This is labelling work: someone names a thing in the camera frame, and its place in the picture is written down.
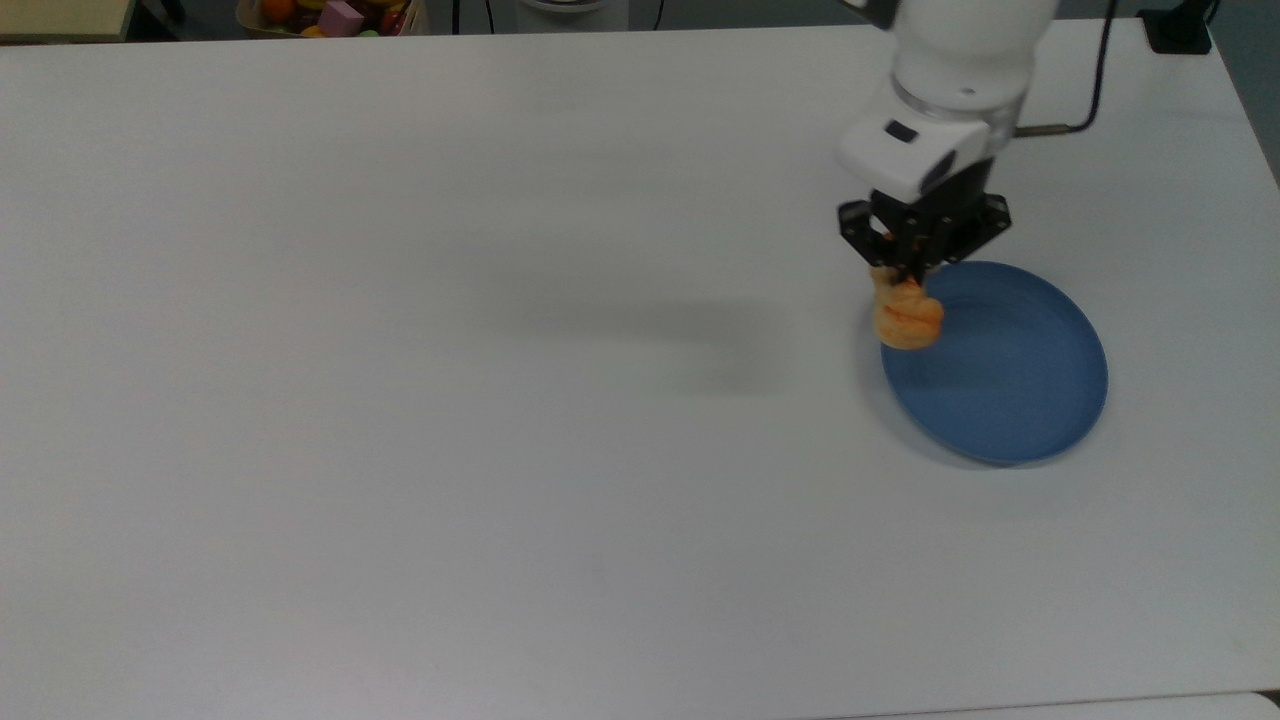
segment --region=black cable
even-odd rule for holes
[[[1102,106],[1102,76],[1107,68],[1107,46],[1111,45],[1111,24],[1116,19],[1116,8],[1120,0],[1111,0],[1107,4],[1107,18],[1102,22],[1102,40],[1098,42],[1098,65],[1093,72],[1093,100],[1089,102],[1089,117],[1078,126],[1030,126],[1014,131],[1014,137],[1047,137],[1052,135],[1071,135],[1084,132],[1093,127],[1093,120],[1098,119],[1098,108]]]

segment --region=fruit basket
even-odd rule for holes
[[[257,40],[428,35],[424,0],[239,0],[236,20]]]

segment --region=pink block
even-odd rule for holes
[[[324,4],[320,22],[316,24],[320,27],[320,32],[329,37],[351,37],[360,32],[360,26],[365,24],[365,17],[342,0],[332,0]]]

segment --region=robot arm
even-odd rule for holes
[[[923,281],[1010,224],[1004,197],[986,193],[987,178],[1014,137],[1057,0],[844,1],[892,28],[899,47],[891,76],[837,150],[873,190],[841,206],[841,234],[872,265],[897,269],[899,281]]]

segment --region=white table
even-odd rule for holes
[[[1083,115],[1097,28],[1027,122]],[[1280,685],[1280,195],[1221,61],[1121,22],[1096,129],[997,163],[982,258],[1079,302],[1111,396],[995,470],[896,409],[835,232],[891,47],[0,50],[5,719]]]
[[[1280,717],[1280,710],[1258,694],[1220,694],[970,710],[905,717],[909,720],[1276,720]]]

